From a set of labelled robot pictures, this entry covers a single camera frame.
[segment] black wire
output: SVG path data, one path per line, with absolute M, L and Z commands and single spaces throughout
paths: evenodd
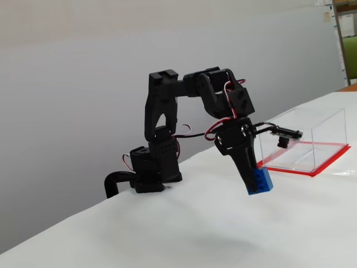
M 176 135 L 174 136 L 175 138 L 194 138 L 194 137 L 200 137 L 200 136 L 204 136 L 204 133 L 200 133 L 200 134 L 194 134 L 194 135 Z

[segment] green object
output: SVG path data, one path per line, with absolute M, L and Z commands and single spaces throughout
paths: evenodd
M 357 36 L 344 38 L 349 79 L 357 79 Z

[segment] gray wall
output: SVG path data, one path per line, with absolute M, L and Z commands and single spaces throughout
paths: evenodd
M 192 23 L 189 16 L 175 27 L 158 23 L 156 30 L 102 35 L 86 34 L 84 27 L 83 35 L 58 37 L 63 29 L 55 26 L 40 35 L 45 22 L 32 35 L 8 30 L 0 43 L 0 252 L 105 199 L 105 176 L 125 170 L 121 155 L 145 144 L 150 72 L 170 68 L 182 77 L 217 65 L 231 68 L 248 80 L 255 121 L 342 88 L 324 11 L 271 10 L 209 23 Z M 194 132 L 214 121 L 199 99 L 179 99 L 178 117 Z M 202 138 L 182 141 L 181 160 L 210 146 Z

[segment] cable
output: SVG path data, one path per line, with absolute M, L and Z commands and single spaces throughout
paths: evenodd
M 204 133 L 199 133 L 199 134 L 194 134 L 194 135 L 176 135 L 174 136 L 175 138 L 195 138 L 195 137 L 200 137 L 204 136 Z
M 128 169 L 130 169 L 131 171 L 134 171 L 134 170 L 133 170 L 130 166 L 128 166 L 128 164 L 125 162 L 125 156 L 127 156 L 128 158 L 130 158 L 130 155 L 129 155 L 129 154 L 123 154 L 122 159 L 123 159 L 124 165 L 125 165 Z
M 237 118 L 237 113 L 235 112 L 235 109 L 231 106 L 230 104 L 230 99 L 228 97 L 228 93 L 227 93 L 227 85 L 230 84 L 230 81 L 226 82 L 224 84 L 224 87 L 223 87 L 223 92 L 225 94 L 225 96 L 227 97 L 227 102 L 228 102 L 228 106 L 231 107 L 231 110 L 232 110 L 232 114 L 233 114 L 233 118 L 236 119 Z
M 218 120 L 217 122 L 215 122 L 212 126 L 210 126 L 210 128 L 205 132 L 205 139 L 208 140 L 208 141 L 214 141 L 216 138 L 209 138 L 207 137 L 208 134 L 211 133 L 211 131 L 216 127 L 218 126 L 219 124 L 225 122 L 225 121 L 230 121 L 230 120 L 233 120 L 233 118 L 231 117 L 225 117 L 225 118 L 222 118 L 220 120 Z
M 178 148 L 177 159 L 179 159 L 180 154 L 181 154 L 181 147 L 180 147 L 180 143 L 179 143 L 178 139 L 175 138 L 175 140 L 177 142 L 177 148 Z
M 180 125 L 178 125 L 178 127 L 180 127 L 180 126 L 186 126 L 186 127 L 189 128 L 190 131 L 188 133 L 186 133 L 186 134 L 175 135 L 174 137 L 176 137 L 176 136 L 187 136 L 192 132 L 192 128 L 191 128 L 191 126 L 189 124 L 180 124 Z

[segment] blue lego brick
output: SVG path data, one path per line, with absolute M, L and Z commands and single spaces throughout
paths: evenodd
M 258 191 L 256 193 L 253 193 L 248 190 L 249 195 L 265 193 L 273 189 L 272 179 L 270 178 L 269 171 L 266 167 L 263 167 L 261 169 L 255 169 L 254 175 L 255 180 L 258 184 Z

